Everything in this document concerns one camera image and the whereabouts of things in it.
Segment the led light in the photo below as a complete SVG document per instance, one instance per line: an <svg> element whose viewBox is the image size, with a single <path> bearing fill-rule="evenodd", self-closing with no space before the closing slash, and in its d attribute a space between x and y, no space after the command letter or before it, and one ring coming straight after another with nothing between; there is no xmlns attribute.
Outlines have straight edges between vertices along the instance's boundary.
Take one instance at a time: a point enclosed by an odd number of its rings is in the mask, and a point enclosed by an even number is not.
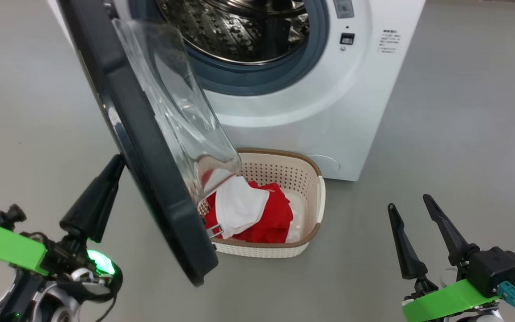
<svg viewBox="0 0 515 322"><path fill-rule="evenodd" d="M114 275L114 265L110 258L104 256L96 250L89 249L86 251L89 258L92 259L97 265L97 271L101 271L110 275Z"/></svg>

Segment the floor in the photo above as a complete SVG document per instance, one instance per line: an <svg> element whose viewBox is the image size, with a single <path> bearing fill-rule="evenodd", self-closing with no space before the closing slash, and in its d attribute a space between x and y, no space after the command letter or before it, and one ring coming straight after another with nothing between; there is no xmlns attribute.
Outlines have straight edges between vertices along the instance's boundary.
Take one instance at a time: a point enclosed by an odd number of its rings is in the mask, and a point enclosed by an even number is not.
<svg viewBox="0 0 515 322"><path fill-rule="evenodd" d="M60 238L59 218L117 149L44 0L0 1L0 209ZM423 193L469 242L515 251L515 4L432 0L356 183L327 183L319 235L299 257L220 255L194 288L123 174L104 242L125 282L109 322L402 321L386 205L438 281L449 266ZM12 270L0 264L0 294ZM106 305L88 304L83 321ZM507 321L515 313L504 308Z"/></svg>

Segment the red cloth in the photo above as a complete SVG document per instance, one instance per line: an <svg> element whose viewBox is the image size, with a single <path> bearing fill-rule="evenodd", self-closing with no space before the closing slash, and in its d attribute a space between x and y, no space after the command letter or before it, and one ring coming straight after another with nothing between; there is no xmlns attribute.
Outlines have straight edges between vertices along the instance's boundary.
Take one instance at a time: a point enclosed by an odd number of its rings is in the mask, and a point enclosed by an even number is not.
<svg viewBox="0 0 515 322"><path fill-rule="evenodd" d="M287 233L290 230L290 223L293 220L293 212L290 208L290 201L282 192L277 183L270 183L265 186L258 186L255 181L249 182L252 188L268 190L270 197L267 200L266 207L263 211L262 218L259 222L246 229L245 231L234 235L233 238L247 242L258 243L285 243ZM210 210L206 214L206 228L216 226L216 194L212 194L207 198Z"/></svg>

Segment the washing machine door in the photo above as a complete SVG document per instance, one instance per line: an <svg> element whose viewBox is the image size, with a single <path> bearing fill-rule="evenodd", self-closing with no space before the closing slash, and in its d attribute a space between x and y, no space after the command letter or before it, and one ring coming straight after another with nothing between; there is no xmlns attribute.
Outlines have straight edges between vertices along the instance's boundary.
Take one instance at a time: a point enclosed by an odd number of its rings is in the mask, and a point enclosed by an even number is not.
<svg viewBox="0 0 515 322"><path fill-rule="evenodd" d="M196 286L217 265L198 203L235 175L225 136L173 27L112 20L100 0L59 0L63 20L149 210Z"/></svg>

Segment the laundry basket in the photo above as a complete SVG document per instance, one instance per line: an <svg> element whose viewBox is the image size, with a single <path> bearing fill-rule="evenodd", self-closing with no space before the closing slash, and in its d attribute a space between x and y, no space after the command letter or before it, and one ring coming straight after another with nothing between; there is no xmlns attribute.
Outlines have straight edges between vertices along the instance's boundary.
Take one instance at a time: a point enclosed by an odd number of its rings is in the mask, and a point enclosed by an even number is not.
<svg viewBox="0 0 515 322"><path fill-rule="evenodd" d="M216 250L232 255L288 258L303 252L321 226L325 210L325 182L319 167L308 157L269 149L238 149L241 157L241 175L247 181L263 186L277 182L295 216L303 216L301 239L293 243L251 243L229 238L212 238ZM200 214L206 215L208 204L200 205Z"/></svg>

